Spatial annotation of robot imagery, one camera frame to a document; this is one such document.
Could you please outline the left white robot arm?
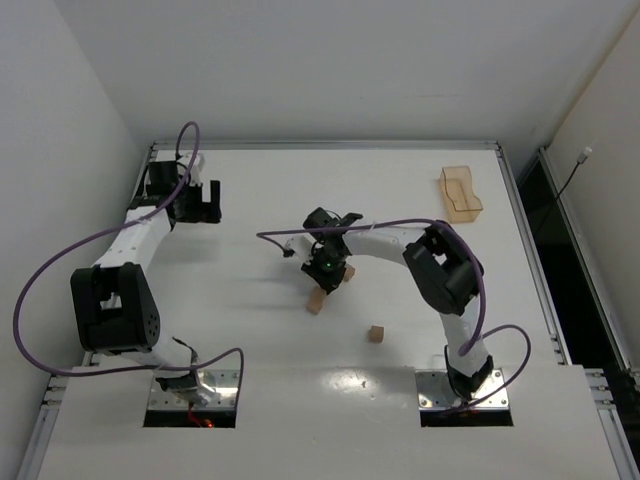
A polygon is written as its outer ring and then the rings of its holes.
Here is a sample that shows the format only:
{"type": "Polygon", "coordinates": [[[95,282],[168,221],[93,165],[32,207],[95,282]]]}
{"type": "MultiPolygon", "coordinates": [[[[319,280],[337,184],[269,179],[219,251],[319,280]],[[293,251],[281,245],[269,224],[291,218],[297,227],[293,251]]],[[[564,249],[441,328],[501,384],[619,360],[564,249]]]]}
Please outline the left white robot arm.
{"type": "Polygon", "coordinates": [[[221,185],[211,181],[211,199],[204,201],[204,164],[202,155],[192,167],[183,160],[150,162],[127,209],[127,228],[70,279],[82,347],[151,367],[163,391],[198,407],[216,398],[215,378],[194,370],[196,350],[162,326],[146,272],[176,224],[220,222],[221,185]]]}

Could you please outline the wooden cube number five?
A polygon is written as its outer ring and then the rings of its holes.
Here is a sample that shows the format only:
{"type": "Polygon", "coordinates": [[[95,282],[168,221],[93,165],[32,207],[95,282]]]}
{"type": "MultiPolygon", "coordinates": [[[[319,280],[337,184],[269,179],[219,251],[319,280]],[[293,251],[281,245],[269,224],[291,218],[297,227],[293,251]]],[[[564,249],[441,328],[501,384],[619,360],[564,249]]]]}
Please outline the wooden cube number five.
{"type": "Polygon", "coordinates": [[[355,268],[349,264],[345,265],[343,280],[349,282],[355,275],[355,268]]]}

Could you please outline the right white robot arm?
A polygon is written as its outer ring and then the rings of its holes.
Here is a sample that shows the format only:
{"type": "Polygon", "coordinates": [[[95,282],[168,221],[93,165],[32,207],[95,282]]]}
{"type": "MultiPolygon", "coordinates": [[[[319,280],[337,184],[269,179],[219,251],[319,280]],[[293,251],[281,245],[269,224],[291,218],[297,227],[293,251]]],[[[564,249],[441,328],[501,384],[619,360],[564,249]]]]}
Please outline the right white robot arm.
{"type": "Polygon", "coordinates": [[[349,256],[369,256],[408,268],[423,300],[440,315],[446,344],[446,372],[450,386],[469,401],[493,369],[481,330],[486,313],[483,267],[453,229],[444,222],[428,227],[398,225],[366,227],[363,216],[331,216],[318,207],[303,222],[314,238],[296,249],[301,270],[315,287],[308,310],[318,313],[324,299],[355,270],[349,256]]]}

